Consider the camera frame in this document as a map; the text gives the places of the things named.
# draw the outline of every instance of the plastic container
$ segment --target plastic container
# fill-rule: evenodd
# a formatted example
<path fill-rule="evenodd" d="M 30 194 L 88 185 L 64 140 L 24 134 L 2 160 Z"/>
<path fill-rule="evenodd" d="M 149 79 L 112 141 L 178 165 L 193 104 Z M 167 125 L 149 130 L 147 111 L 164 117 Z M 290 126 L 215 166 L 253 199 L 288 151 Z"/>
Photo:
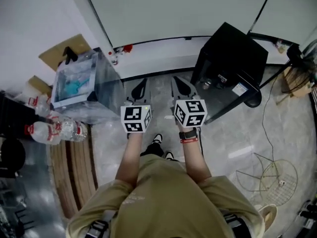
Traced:
<path fill-rule="evenodd" d="M 37 121 L 28 127 L 32 138 L 42 144 L 58 145 L 61 141 L 59 128 L 53 124 Z"/>
<path fill-rule="evenodd" d="M 35 114 L 41 117 L 47 117 L 50 115 L 50 102 L 51 99 L 46 95 L 41 95 L 36 98 L 29 99 L 29 106 L 34 108 Z"/>
<path fill-rule="evenodd" d="M 60 124 L 60 137 L 62 140 L 81 142 L 87 137 L 88 131 L 86 126 L 72 119 L 65 119 Z"/>
<path fill-rule="evenodd" d="M 53 110 L 50 110 L 51 99 L 47 95 L 41 95 L 36 98 L 30 98 L 28 105 L 35 110 L 35 114 L 54 122 L 63 121 L 64 117 Z"/>
<path fill-rule="evenodd" d="M 108 55 L 110 56 L 112 64 L 113 65 L 117 65 L 118 64 L 118 58 L 116 57 L 116 55 L 113 54 L 112 52 L 108 52 Z"/>

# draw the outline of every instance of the sticker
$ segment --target sticker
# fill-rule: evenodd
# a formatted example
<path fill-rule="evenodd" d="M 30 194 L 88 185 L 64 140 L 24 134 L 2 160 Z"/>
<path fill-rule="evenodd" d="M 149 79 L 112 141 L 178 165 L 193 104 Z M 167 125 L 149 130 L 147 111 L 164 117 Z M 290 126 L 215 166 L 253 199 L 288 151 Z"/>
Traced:
<path fill-rule="evenodd" d="M 76 134 L 77 135 L 81 135 L 81 124 L 79 122 L 76 122 L 76 125 L 77 125 L 77 132 Z"/>
<path fill-rule="evenodd" d="M 190 113 L 204 112 L 204 107 L 200 101 L 187 101 L 186 106 Z"/>
<path fill-rule="evenodd" d="M 180 121 L 181 124 L 184 124 L 186 115 L 185 115 L 185 112 L 180 108 L 178 104 L 176 105 L 175 116 Z"/>
<path fill-rule="evenodd" d="M 125 123 L 128 132 L 142 132 L 142 125 L 140 123 Z"/>
<path fill-rule="evenodd" d="M 241 96 L 244 94 L 248 89 L 241 83 L 237 84 L 233 89 L 232 92 L 234 92 L 236 95 Z"/>
<path fill-rule="evenodd" d="M 47 138 L 48 142 L 52 142 L 54 139 L 54 136 L 59 135 L 60 132 L 60 124 L 56 124 L 55 127 L 52 124 L 47 124 L 47 127 L 49 128 L 49 135 Z"/>
<path fill-rule="evenodd" d="M 204 115 L 189 116 L 186 126 L 200 126 L 203 119 Z"/>
<path fill-rule="evenodd" d="M 128 107 L 125 109 L 124 120 L 141 120 L 141 107 Z"/>
<path fill-rule="evenodd" d="M 144 119 L 145 129 L 148 127 L 150 121 L 151 121 L 151 111 L 149 110 Z"/>

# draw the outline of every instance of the wooden board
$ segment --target wooden board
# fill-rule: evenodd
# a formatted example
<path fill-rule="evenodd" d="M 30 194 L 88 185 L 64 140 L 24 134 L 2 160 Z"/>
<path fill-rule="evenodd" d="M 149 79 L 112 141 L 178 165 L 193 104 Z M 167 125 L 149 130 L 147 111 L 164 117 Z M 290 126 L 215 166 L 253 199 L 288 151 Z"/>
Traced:
<path fill-rule="evenodd" d="M 83 142 L 61 141 L 51 147 L 56 190 L 64 216 L 68 219 L 85 205 L 98 187 L 94 179 L 90 135 Z"/>
<path fill-rule="evenodd" d="M 70 47 L 73 52 L 77 55 L 89 51 L 91 48 L 81 34 L 78 34 L 74 37 L 71 37 L 54 47 L 46 50 L 39 55 L 39 58 L 45 62 L 49 67 L 54 71 L 57 71 L 58 65 L 61 61 L 66 59 L 66 56 L 63 56 L 64 49 Z"/>
<path fill-rule="evenodd" d="M 287 81 L 287 73 L 289 72 L 289 70 L 291 69 L 291 67 L 288 67 L 284 70 L 283 74 L 284 74 L 284 77 L 285 77 L 285 81 L 288 85 L 288 88 L 289 89 L 293 89 L 294 87 L 296 87 L 296 83 L 295 82 L 288 82 Z M 307 82 L 305 85 L 303 85 L 302 88 L 296 90 L 296 91 L 292 91 L 292 96 L 295 96 L 295 97 L 303 97 L 305 96 L 306 94 L 309 94 L 311 93 L 312 91 L 312 88 L 310 87 L 310 82 Z"/>
<path fill-rule="evenodd" d="M 78 212 L 78 207 L 71 188 L 64 141 L 62 141 L 60 145 L 51 147 L 51 159 L 54 181 L 60 204 L 64 216 L 70 219 L 76 212 Z"/>
<path fill-rule="evenodd" d="M 52 96 L 52 89 L 45 83 L 43 80 L 38 78 L 37 76 L 33 76 L 29 79 L 28 83 L 34 87 L 36 90 L 41 92 L 42 94 L 47 94 L 47 96 Z"/>

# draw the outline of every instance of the white sneaker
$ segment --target white sneaker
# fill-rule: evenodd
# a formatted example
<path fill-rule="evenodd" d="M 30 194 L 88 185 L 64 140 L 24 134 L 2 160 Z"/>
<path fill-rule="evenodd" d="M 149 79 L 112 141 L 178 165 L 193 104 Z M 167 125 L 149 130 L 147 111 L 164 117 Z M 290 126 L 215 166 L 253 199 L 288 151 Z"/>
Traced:
<path fill-rule="evenodd" d="M 174 155 L 171 152 L 167 152 L 165 158 L 172 161 L 174 160 Z"/>
<path fill-rule="evenodd" d="M 157 134 L 156 136 L 155 136 L 155 138 L 153 139 L 153 142 L 152 142 L 152 144 L 153 143 L 157 143 L 157 144 L 161 144 L 162 143 L 162 141 L 163 141 L 163 136 L 161 135 L 161 134 Z"/>

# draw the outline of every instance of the hand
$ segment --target hand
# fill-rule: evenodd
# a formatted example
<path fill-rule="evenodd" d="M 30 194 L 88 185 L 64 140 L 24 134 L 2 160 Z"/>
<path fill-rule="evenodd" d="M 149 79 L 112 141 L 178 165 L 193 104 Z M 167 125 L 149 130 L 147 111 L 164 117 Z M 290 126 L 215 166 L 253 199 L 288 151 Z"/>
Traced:
<path fill-rule="evenodd" d="M 193 128 L 184 128 L 179 121 L 177 121 L 177 126 L 180 132 L 189 132 L 193 130 Z"/>

